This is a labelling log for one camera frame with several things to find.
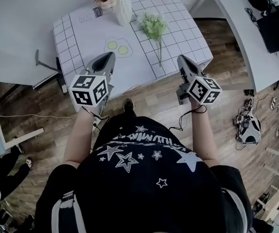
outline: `flower stem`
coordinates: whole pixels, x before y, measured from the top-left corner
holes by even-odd
[[[161,51],[161,37],[158,38],[159,46],[160,46],[160,67],[161,67],[161,60],[162,60],[162,51]]]

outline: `flower vase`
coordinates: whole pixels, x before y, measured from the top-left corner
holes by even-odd
[[[100,6],[102,10],[109,10],[116,5],[116,1],[117,0],[106,0],[104,2],[98,2],[98,6]]]
[[[132,16],[131,0],[117,0],[114,12],[121,26],[129,24]]]

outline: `small box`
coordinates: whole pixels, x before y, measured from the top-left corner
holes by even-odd
[[[76,75],[69,90],[77,105],[96,107],[108,94],[106,76]]]
[[[199,104],[213,104],[222,92],[221,87],[214,79],[196,76],[188,88],[188,93]]]

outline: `black laptop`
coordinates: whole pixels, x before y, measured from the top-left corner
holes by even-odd
[[[259,19],[257,24],[268,51],[279,52],[279,10]]]

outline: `black t-shirt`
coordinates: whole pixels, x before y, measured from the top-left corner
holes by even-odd
[[[87,232],[239,233],[246,222],[250,227],[251,206],[237,169],[208,168],[146,117],[107,135],[115,136],[78,169],[61,165],[52,172],[37,203],[36,230],[51,231],[53,205],[72,190]]]

